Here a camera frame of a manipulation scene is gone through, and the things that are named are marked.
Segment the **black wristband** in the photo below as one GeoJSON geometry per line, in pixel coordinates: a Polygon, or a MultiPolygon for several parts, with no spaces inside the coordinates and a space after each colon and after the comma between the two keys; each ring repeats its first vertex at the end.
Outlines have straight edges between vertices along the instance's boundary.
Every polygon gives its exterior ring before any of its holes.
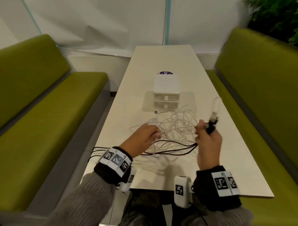
{"type": "MultiPolygon", "coordinates": [[[[130,154],[128,154],[122,148],[116,147],[116,146],[114,146],[113,148],[121,151],[131,161],[133,160],[130,154]]],[[[105,164],[102,164],[101,162],[98,162],[97,165],[94,167],[94,172],[108,184],[114,184],[117,186],[120,182],[126,183],[128,181],[129,175],[131,173],[131,166],[127,168],[127,170],[125,171],[122,177],[120,177],[115,170],[111,169],[109,166],[105,164]]]]}
{"type": "Polygon", "coordinates": [[[197,178],[193,183],[195,194],[200,202],[210,211],[225,211],[241,206],[238,195],[220,197],[217,193],[211,173],[225,171],[223,166],[197,171],[197,178]]]}

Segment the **purple sticker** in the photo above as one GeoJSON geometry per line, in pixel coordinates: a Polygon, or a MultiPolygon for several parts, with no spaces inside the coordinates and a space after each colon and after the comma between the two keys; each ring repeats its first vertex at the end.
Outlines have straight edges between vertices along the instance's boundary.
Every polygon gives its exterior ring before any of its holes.
{"type": "Polygon", "coordinates": [[[173,75],[172,72],[160,72],[159,74],[160,75],[173,75]]]}

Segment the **table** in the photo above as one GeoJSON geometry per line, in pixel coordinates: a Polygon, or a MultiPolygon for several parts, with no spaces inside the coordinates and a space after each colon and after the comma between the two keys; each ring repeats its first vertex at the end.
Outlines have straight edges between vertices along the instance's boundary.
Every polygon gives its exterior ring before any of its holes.
{"type": "MultiPolygon", "coordinates": [[[[155,75],[170,71],[180,76],[181,92],[193,93],[200,118],[207,121],[212,102],[218,94],[190,45],[138,46],[127,67],[113,105],[102,128],[96,146],[120,145],[132,132],[129,128],[154,117],[144,107],[144,99],[153,90],[155,75]]],[[[180,106],[184,103],[182,94],[180,106]]],[[[223,136],[220,163],[231,171],[241,195],[274,197],[260,169],[250,154],[223,103],[219,112],[217,130],[223,136]]],[[[93,171],[99,157],[93,157],[85,174],[93,171]]],[[[195,179],[198,170],[196,155],[180,156],[170,161],[166,156],[149,160],[137,157],[133,161],[137,174],[131,188],[173,190],[177,175],[195,179]]]]}

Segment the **person's right hand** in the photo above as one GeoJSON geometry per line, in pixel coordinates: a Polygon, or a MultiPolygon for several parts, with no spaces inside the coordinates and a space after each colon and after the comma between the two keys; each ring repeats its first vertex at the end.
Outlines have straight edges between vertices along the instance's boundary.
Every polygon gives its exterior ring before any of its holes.
{"type": "Polygon", "coordinates": [[[217,130],[214,130],[210,135],[206,132],[207,123],[200,120],[195,126],[196,142],[199,147],[198,165],[200,170],[211,169],[219,165],[219,156],[221,152],[222,137],[217,130]]]}

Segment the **green bench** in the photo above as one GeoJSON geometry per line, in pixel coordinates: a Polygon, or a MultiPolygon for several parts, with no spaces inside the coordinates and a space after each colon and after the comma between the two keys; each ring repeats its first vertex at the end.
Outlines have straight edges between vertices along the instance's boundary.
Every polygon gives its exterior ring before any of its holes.
{"type": "MultiPolygon", "coordinates": [[[[98,98],[104,98],[101,112],[106,107],[106,96],[110,96],[107,74],[70,73],[70,70],[67,60],[48,35],[0,50],[0,127],[7,128],[18,114],[40,96],[45,96],[0,136],[0,211],[25,211],[54,166],[57,177],[69,179],[85,148],[75,143],[78,139],[72,138],[79,127],[83,130],[81,133],[90,134],[82,122],[98,98]],[[75,145],[64,153],[71,142],[75,145]],[[56,166],[61,154],[64,160],[56,166]],[[70,175],[61,177],[66,172],[70,175]]],[[[97,119],[91,122],[94,124],[91,134],[101,112],[96,112],[98,115],[91,119],[97,119]]],[[[45,189],[55,190],[55,187],[49,188],[50,185],[48,182],[45,189]]],[[[53,199],[52,194],[44,195],[45,200],[53,199]]]]}
{"type": "Polygon", "coordinates": [[[295,175],[291,177],[226,88],[230,85],[237,92],[298,168],[298,49],[249,29],[235,28],[215,69],[206,72],[275,195],[272,199],[241,198],[243,206],[254,214],[253,225],[298,225],[295,175]]]}

